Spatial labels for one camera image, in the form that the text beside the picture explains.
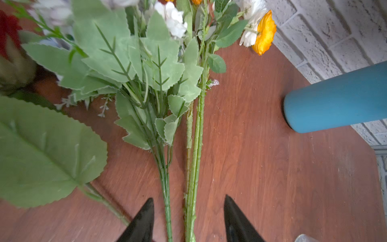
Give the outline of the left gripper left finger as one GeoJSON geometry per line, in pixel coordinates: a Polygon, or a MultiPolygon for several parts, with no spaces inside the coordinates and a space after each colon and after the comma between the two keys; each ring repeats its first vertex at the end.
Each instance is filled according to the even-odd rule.
{"type": "Polygon", "coordinates": [[[152,242],[153,228],[154,200],[149,198],[117,242],[152,242]]]}

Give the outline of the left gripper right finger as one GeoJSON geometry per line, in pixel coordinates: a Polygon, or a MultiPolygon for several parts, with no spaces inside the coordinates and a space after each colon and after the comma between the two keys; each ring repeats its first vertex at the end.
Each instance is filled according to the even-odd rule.
{"type": "Polygon", "coordinates": [[[224,200],[224,220],[228,242],[265,241],[229,195],[224,200]]]}

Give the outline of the teal ceramic vase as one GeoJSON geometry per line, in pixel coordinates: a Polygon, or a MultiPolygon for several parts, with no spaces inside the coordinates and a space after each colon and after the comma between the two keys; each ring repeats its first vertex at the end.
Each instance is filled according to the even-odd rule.
{"type": "Polygon", "coordinates": [[[301,134],[385,119],[387,63],[291,91],[284,98],[284,115],[301,134]]]}

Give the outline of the clear ribbed glass vase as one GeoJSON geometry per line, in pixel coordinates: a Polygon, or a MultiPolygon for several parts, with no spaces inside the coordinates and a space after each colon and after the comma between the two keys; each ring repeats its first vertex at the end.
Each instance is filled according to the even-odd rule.
{"type": "Polygon", "coordinates": [[[310,236],[307,236],[305,234],[299,235],[294,242],[319,242],[317,239],[314,239],[310,236]]]}

